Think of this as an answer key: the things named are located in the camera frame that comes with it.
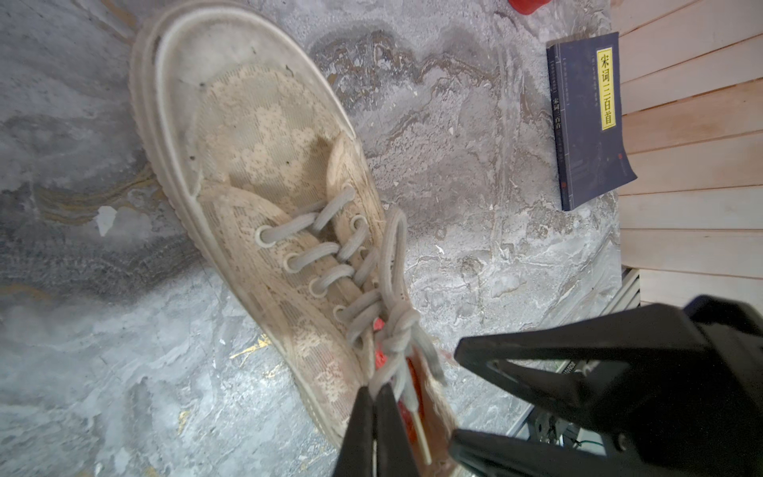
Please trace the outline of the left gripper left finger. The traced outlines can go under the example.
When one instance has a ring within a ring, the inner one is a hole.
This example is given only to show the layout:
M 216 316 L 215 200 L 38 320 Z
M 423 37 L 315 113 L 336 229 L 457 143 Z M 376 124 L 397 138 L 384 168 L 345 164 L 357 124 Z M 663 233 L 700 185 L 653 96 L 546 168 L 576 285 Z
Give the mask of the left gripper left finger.
M 367 387 L 359 388 L 333 477 L 373 477 L 375 467 L 375 401 Z

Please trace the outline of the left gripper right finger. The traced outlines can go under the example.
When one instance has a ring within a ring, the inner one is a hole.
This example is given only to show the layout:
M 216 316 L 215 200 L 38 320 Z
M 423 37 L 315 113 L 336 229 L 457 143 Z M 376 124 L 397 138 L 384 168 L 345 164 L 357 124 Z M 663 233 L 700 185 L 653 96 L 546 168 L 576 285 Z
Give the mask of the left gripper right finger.
M 375 399 L 377 477 L 419 477 L 418 467 L 390 384 Z

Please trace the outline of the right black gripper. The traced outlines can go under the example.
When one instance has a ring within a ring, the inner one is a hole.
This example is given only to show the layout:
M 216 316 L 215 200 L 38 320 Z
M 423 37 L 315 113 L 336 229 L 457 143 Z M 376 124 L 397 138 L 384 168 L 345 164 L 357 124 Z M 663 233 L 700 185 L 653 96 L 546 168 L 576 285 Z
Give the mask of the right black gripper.
M 587 429 L 607 453 L 701 476 L 762 473 L 762 316 L 701 295 L 540 331 L 466 337 L 456 362 Z

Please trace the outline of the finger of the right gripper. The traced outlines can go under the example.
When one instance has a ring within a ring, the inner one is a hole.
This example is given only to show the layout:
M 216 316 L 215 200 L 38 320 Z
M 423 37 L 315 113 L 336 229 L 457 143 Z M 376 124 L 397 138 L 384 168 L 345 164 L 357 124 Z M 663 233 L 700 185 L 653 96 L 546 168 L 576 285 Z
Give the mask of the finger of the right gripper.
M 601 456 L 541 442 L 456 429 L 449 454 L 476 476 L 631 476 Z

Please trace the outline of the beige lace sneaker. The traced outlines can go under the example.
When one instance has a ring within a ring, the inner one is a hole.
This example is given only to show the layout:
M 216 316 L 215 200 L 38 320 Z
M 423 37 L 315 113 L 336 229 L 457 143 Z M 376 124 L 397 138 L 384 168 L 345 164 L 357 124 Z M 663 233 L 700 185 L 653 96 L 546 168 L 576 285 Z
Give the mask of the beige lace sneaker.
M 385 208 L 360 139 L 300 46 L 254 10 L 181 1 L 147 21 L 129 87 L 147 157 L 194 245 L 290 367 L 314 423 L 345 436 L 385 351 L 411 343 L 429 445 L 423 476 L 457 476 L 440 356 L 405 286 L 407 218 Z

